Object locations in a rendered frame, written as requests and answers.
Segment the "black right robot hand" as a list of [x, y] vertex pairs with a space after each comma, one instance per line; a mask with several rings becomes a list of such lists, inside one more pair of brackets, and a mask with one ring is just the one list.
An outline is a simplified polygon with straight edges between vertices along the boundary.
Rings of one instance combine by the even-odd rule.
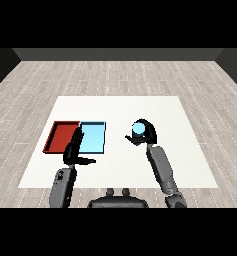
[[157, 143], [157, 133], [155, 127], [145, 119], [138, 119], [135, 122], [140, 122], [145, 125], [145, 133], [143, 137], [133, 138], [132, 135], [126, 135], [125, 138], [128, 139], [134, 145], [140, 145], [142, 143], [156, 144]]

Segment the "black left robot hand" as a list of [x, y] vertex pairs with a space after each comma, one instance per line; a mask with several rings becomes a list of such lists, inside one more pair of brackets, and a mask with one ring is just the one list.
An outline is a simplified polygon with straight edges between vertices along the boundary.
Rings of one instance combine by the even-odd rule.
[[95, 163], [95, 159], [79, 157], [79, 150], [82, 143], [84, 133], [82, 128], [78, 127], [75, 129], [71, 141], [67, 144], [63, 153], [63, 162], [68, 165], [89, 165]]

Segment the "small blue can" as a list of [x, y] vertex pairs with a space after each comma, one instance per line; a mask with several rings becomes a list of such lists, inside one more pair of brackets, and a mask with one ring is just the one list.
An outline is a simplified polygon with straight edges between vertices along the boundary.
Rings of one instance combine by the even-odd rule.
[[138, 138], [138, 137], [143, 137], [145, 133], [145, 125], [140, 122], [135, 122], [132, 125], [132, 137], [133, 138]]

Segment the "dark grey robot body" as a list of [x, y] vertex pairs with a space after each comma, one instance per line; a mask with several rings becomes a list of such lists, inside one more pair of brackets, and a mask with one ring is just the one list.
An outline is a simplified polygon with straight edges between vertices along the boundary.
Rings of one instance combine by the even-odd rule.
[[88, 204], [88, 208], [148, 208], [145, 200], [132, 197], [128, 188], [122, 189], [121, 196], [114, 195], [114, 189], [108, 188], [106, 195]]

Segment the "red shallow open box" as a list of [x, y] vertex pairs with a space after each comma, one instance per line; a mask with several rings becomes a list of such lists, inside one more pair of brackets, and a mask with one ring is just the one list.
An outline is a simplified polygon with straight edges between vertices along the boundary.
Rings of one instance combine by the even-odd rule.
[[45, 154], [62, 154], [79, 124], [79, 121], [55, 121], [42, 152]]

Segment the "light blue shallow open box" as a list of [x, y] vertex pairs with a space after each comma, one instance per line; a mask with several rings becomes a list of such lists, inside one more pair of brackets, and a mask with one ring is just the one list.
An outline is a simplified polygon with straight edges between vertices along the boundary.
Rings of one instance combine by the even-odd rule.
[[103, 121], [83, 121], [84, 133], [81, 145], [81, 154], [103, 154], [105, 146], [106, 123]]

